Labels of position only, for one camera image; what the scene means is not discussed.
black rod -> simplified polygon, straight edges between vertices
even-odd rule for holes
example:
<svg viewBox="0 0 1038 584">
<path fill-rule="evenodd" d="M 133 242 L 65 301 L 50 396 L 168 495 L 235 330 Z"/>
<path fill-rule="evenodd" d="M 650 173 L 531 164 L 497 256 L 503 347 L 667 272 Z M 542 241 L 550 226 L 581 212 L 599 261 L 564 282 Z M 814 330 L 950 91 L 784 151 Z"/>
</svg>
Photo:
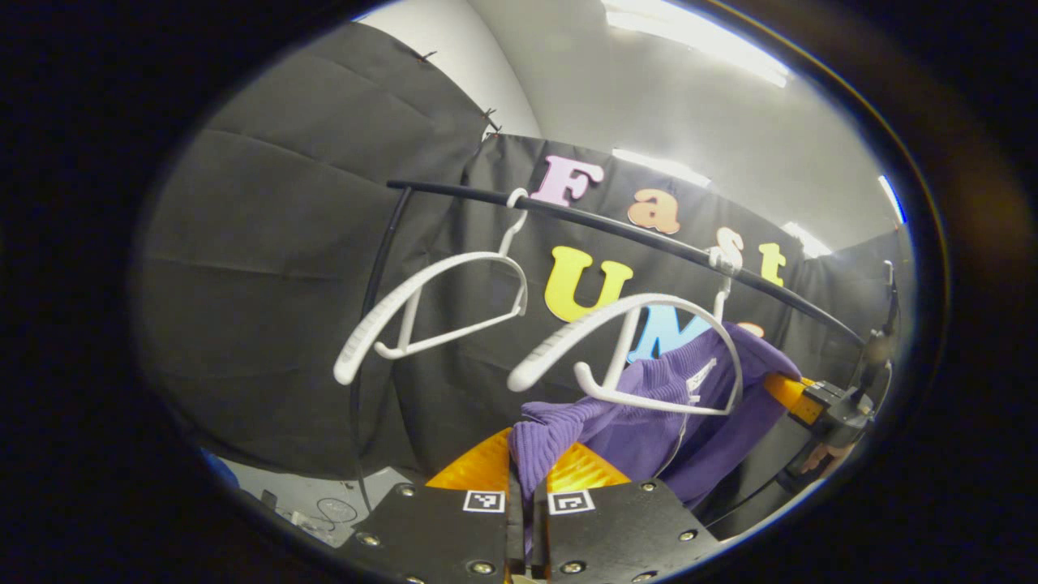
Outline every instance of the black rod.
<svg viewBox="0 0 1038 584">
<path fill-rule="evenodd" d="M 389 257 L 389 248 L 392 246 L 393 237 L 397 234 L 397 225 L 400 224 L 400 218 L 404 215 L 404 210 L 407 207 L 407 202 L 410 198 L 411 187 L 404 187 L 404 192 L 400 193 L 400 198 L 397 199 L 397 206 L 392 210 L 389 224 L 386 225 L 386 230 L 382 233 L 382 242 L 379 243 L 379 249 L 375 252 L 372 274 L 367 277 L 367 287 L 364 289 L 364 301 L 360 305 L 361 321 L 375 308 L 375 297 L 378 296 L 379 284 L 382 283 L 382 273 L 385 272 L 386 259 Z M 360 496 L 364 500 L 364 507 L 367 508 L 367 513 L 371 515 L 372 504 L 367 499 L 367 488 L 364 485 L 364 470 L 360 464 L 360 366 L 358 366 L 357 373 L 354 376 L 353 383 L 350 384 L 349 388 L 350 423 L 353 426 L 350 428 L 350 439 L 353 442 L 353 464 L 357 472 L 357 483 L 360 485 Z"/>
<path fill-rule="evenodd" d="M 473 200 L 483 200 L 484 202 L 493 202 L 494 204 L 506 204 L 509 199 L 509 195 L 500 192 L 494 192 L 490 190 L 480 190 L 469 187 L 457 186 L 457 185 L 442 185 L 437 183 L 422 183 L 422 182 L 412 182 L 412 180 L 389 180 L 386 183 L 389 188 L 403 188 L 403 189 L 413 189 L 421 192 L 431 192 L 434 194 L 446 194 L 450 196 L 460 196 L 462 198 L 471 198 Z M 584 226 L 597 228 L 599 230 L 604 230 L 606 232 L 641 243 L 643 245 L 648 245 L 654 249 L 659 249 L 660 251 L 666 251 L 673 255 L 679 257 L 684 257 L 690 261 L 696 262 L 705 268 L 709 268 L 713 271 L 723 274 L 720 270 L 714 268 L 710 265 L 710 253 L 700 249 L 698 247 L 692 247 L 687 243 L 682 243 L 680 241 L 671 239 L 668 237 L 663 237 L 652 232 L 650 230 L 640 229 L 628 225 L 627 223 L 622 223 L 614 219 L 608 217 L 602 217 L 600 215 L 595 215 L 593 213 L 588 213 L 585 211 L 578 211 L 576 208 L 571 208 L 569 206 L 562 206 L 559 204 L 554 204 L 552 202 L 544 202 L 542 200 L 535 200 L 528 197 L 520 198 L 515 203 L 516 208 L 526 208 L 540 213 L 542 215 L 548 215 L 549 217 L 554 217 L 556 219 L 562 219 L 564 221 L 570 221 L 573 223 L 581 224 Z M 776 285 L 767 279 L 757 275 L 756 273 L 749 271 L 739 271 L 735 274 L 734 279 L 745 283 L 746 285 L 763 291 L 763 294 L 775 299 L 786 305 L 793 307 L 794 309 L 802 312 L 803 314 L 814 318 L 815 321 L 831 327 L 832 329 L 843 333 L 848 339 L 854 342 L 858 347 L 865 346 L 865 340 L 857 336 L 856 333 L 851 331 L 846 325 L 837 321 L 832 315 L 823 311 L 822 309 L 816 307 L 815 305 L 809 303 L 802 297 L 793 291 L 783 287 L 782 285 Z"/>
</svg>

yellow letter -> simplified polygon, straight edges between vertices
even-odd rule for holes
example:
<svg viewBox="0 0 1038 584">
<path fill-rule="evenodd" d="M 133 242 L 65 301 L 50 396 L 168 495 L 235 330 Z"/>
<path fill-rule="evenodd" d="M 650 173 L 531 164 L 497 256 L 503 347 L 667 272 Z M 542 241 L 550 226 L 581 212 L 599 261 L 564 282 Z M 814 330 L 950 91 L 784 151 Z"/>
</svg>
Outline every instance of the yellow letter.
<svg viewBox="0 0 1038 584">
<path fill-rule="evenodd" d="M 595 309 L 616 303 L 620 299 L 620 290 L 624 287 L 624 282 L 634 277 L 631 268 L 624 263 L 602 261 L 605 281 L 602 283 L 598 303 L 591 308 L 581 307 L 574 300 L 577 282 L 580 281 L 580 275 L 584 268 L 591 266 L 594 259 L 588 253 L 565 245 L 552 249 L 551 254 L 555 257 L 555 265 L 551 268 L 547 285 L 544 286 L 544 302 L 548 305 L 551 314 L 566 323 L 573 323 Z"/>
<path fill-rule="evenodd" d="M 764 253 L 764 259 L 761 261 L 761 277 L 782 285 L 783 279 L 778 277 L 778 266 L 786 265 L 786 256 L 778 252 L 778 244 L 762 243 L 758 249 Z"/>
</svg>

clothing tag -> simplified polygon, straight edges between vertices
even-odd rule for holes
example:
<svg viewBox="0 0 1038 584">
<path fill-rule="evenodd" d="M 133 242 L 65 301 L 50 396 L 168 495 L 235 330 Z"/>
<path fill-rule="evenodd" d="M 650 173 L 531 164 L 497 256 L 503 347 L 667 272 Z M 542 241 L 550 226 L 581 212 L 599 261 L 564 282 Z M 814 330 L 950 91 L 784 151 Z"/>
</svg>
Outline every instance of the clothing tag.
<svg viewBox="0 0 1038 584">
<path fill-rule="evenodd" d="M 716 365 L 717 365 L 717 358 L 711 359 L 710 363 L 707 363 L 705 366 L 703 366 L 703 369 L 700 369 L 699 372 L 695 373 L 695 376 L 692 376 L 688 380 L 688 382 L 685 383 L 685 386 L 688 388 L 688 404 L 696 404 L 700 401 L 700 396 L 695 395 L 695 392 L 700 391 L 700 386 L 703 385 L 703 382 L 706 381 L 707 376 L 710 374 L 710 370 L 713 369 L 714 366 Z"/>
</svg>

hanger hook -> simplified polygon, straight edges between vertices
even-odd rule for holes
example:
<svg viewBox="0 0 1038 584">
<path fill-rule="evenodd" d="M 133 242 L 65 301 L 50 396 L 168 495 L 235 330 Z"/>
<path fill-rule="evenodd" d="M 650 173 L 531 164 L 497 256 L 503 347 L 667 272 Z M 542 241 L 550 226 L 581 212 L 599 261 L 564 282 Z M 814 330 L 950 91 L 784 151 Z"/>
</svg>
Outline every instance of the hanger hook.
<svg viewBox="0 0 1038 584">
<path fill-rule="evenodd" d="M 732 294 L 732 276 L 739 273 L 739 269 L 742 266 L 737 261 L 733 261 L 718 246 L 710 247 L 708 251 L 710 252 L 710 267 L 725 275 L 725 279 L 721 280 L 720 289 L 717 290 L 717 296 L 714 297 L 713 317 L 720 322 L 721 317 L 725 316 L 725 301 Z"/>
<path fill-rule="evenodd" d="M 517 188 L 514 191 L 512 191 L 512 194 L 509 195 L 509 201 L 506 202 L 504 204 L 509 208 L 515 208 L 516 201 L 524 196 L 526 197 L 529 196 L 529 193 L 526 192 L 526 189 Z M 519 229 L 522 228 L 523 223 L 526 222 L 526 215 L 528 214 L 529 211 L 523 210 L 522 215 L 519 215 L 519 220 L 513 223 L 512 226 L 509 227 L 507 231 L 504 231 L 504 237 L 501 238 L 501 246 L 497 249 L 498 253 L 500 253 L 501 255 L 509 254 L 509 247 L 512 246 L 512 238 L 515 237 L 515 234 L 519 232 Z"/>
</svg>

purple sweater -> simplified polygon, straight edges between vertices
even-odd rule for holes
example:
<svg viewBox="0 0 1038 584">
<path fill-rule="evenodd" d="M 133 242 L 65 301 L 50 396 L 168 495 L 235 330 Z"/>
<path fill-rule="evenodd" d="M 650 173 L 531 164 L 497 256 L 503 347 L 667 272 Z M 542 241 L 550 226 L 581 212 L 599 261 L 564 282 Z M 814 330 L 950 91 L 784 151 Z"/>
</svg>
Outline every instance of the purple sweater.
<svg viewBox="0 0 1038 584">
<path fill-rule="evenodd" d="M 580 442 L 631 480 L 652 478 L 663 469 L 659 478 L 686 507 L 702 501 L 786 413 L 764 389 L 765 377 L 782 373 L 800 380 L 796 366 L 766 341 L 735 325 L 725 324 L 725 329 L 739 353 L 743 380 L 742 402 L 729 416 L 656 412 L 592 397 L 576 404 L 523 405 L 522 413 L 530 421 L 517 423 L 509 435 L 523 498 L 530 501 L 534 490 L 563 453 Z M 694 392 L 700 400 L 693 406 L 722 410 L 735 381 L 735 367 L 712 329 L 658 360 L 635 362 L 620 377 L 618 389 L 689 404 L 685 382 L 696 373 L 703 379 Z"/>
</svg>

